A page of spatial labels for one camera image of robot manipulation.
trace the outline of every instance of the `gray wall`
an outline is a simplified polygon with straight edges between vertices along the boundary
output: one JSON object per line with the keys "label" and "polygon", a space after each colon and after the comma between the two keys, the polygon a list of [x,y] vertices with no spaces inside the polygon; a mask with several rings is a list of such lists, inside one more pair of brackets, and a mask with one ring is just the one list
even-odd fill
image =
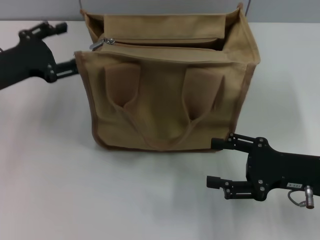
{"label": "gray wall", "polygon": [[[226,13],[241,0],[81,0],[109,14]],[[242,0],[247,9],[250,0]],[[0,20],[82,20],[79,0],[0,0]],[[249,22],[320,23],[320,0],[251,0]]]}

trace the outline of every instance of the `zipper pull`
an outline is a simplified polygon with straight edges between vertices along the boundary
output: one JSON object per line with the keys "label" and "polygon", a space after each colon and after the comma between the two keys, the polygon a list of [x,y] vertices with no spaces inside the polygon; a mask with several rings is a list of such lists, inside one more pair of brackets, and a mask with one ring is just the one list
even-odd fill
{"label": "zipper pull", "polygon": [[97,48],[100,48],[104,43],[106,44],[114,44],[116,41],[113,38],[102,38],[100,41],[97,41],[96,43],[90,45],[90,50],[96,50]]}

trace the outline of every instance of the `bag handle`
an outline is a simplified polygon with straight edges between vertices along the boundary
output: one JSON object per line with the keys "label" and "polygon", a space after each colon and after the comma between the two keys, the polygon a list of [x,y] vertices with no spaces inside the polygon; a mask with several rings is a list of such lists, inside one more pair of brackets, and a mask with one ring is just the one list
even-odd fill
{"label": "bag handle", "polygon": [[158,151],[167,151],[183,142],[194,127],[212,110],[223,88],[223,75],[205,68],[188,67],[181,94],[187,122],[182,133],[174,138],[154,139],[141,131],[133,111],[139,95],[141,67],[137,63],[120,63],[105,70],[106,95],[111,105],[128,119],[144,142]]}

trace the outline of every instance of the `canvas tote bag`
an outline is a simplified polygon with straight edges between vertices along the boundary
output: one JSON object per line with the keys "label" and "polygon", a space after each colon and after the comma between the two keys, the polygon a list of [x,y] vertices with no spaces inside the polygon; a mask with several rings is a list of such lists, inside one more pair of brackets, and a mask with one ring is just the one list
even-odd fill
{"label": "canvas tote bag", "polygon": [[260,56],[242,9],[228,14],[82,11],[92,51],[75,53],[105,148],[203,151],[234,132]]}

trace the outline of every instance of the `white table surface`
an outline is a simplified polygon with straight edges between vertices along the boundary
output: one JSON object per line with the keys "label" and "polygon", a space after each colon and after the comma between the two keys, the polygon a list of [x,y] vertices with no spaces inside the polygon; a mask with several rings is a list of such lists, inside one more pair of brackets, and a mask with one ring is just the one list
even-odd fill
{"label": "white table surface", "polygon": [[[36,23],[0,21],[0,47],[15,46],[18,31]],[[68,26],[68,34],[45,40],[57,62],[91,44],[83,22]],[[250,27],[261,63],[236,132],[320,156],[320,24]],[[318,239],[320,197],[308,210],[293,205],[287,190],[258,202],[225,200],[222,190],[206,188],[206,175],[244,181],[246,161],[232,150],[104,150],[91,136],[79,75],[54,84],[31,78],[0,91],[0,239]]]}

